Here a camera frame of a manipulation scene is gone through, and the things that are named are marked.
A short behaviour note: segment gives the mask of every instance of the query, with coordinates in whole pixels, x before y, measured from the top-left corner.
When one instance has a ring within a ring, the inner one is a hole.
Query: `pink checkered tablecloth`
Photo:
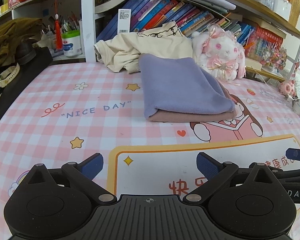
[[[251,118],[250,132],[224,128],[224,133],[218,133],[205,124],[146,121],[140,73],[112,73],[99,63],[45,69],[0,121],[0,240],[10,237],[4,205],[36,163],[60,168],[100,152],[104,169],[94,181],[105,187],[108,155],[117,146],[198,144],[286,134],[294,134],[300,142],[300,118],[281,95],[245,79],[224,86],[234,95],[242,116]],[[229,120],[222,125],[237,124]],[[210,135],[202,133],[204,127]]]

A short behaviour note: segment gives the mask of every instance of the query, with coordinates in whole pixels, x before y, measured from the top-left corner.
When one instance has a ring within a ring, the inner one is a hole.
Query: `blue gripper pad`
[[[300,149],[289,148],[286,150],[286,157],[290,160],[300,161]]]
[[[202,156],[201,153],[197,155],[197,168],[207,180],[212,179],[220,171],[216,164],[211,162],[211,160],[208,158]]]
[[[93,180],[103,168],[103,156],[101,154],[94,154],[87,160],[80,163],[79,171],[87,178]]]

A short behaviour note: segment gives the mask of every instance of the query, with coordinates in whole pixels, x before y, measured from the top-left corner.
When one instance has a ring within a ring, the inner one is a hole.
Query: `white box with qr code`
[[[131,9],[118,10],[117,34],[130,32],[130,18],[131,18]]]

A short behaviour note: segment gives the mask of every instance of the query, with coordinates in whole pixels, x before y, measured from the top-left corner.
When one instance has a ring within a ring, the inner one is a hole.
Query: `red heart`
[[[177,131],[177,134],[184,137],[186,135],[186,131],[185,130]]]

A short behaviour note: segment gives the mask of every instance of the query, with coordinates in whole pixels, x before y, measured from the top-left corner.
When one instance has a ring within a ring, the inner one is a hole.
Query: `green lid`
[[[73,38],[73,37],[77,37],[77,36],[80,36],[80,30],[69,31],[69,32],[61,34],[61,37],[63,39],[69,39],[69,38]]]

